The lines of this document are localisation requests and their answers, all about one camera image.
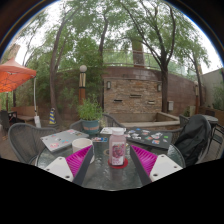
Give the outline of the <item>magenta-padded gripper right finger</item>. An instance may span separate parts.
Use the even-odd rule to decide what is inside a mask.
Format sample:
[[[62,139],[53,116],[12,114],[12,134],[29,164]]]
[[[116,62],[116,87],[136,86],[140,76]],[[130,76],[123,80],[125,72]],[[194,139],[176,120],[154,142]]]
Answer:
[[[130,155],[143,186],[182,169],[165,154],[155,155],[137,146],[130,146]]]

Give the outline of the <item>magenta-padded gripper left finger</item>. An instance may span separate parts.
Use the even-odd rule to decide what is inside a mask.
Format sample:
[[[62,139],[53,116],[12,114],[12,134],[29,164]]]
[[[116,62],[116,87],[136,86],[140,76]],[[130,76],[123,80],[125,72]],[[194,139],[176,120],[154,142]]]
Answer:
[[[93,146],[87,146],[72,155],[57,157],[45,171],[81,186],[93,157]]]

